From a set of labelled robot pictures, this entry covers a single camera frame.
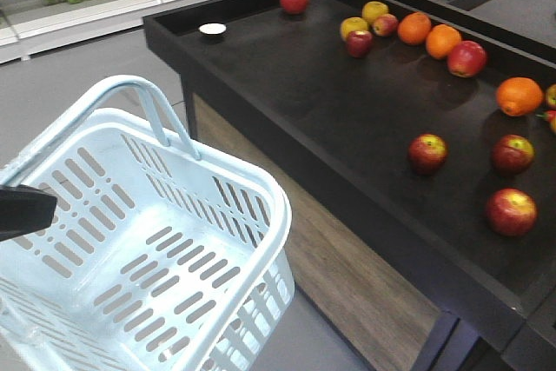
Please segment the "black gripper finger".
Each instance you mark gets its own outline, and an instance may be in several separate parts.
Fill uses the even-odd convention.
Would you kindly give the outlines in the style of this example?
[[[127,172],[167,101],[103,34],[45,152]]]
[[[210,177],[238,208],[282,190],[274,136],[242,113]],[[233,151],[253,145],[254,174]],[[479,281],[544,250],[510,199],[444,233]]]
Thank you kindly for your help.
[[[57,199],[29,186],[1,186],[1,241],[50,227]]]

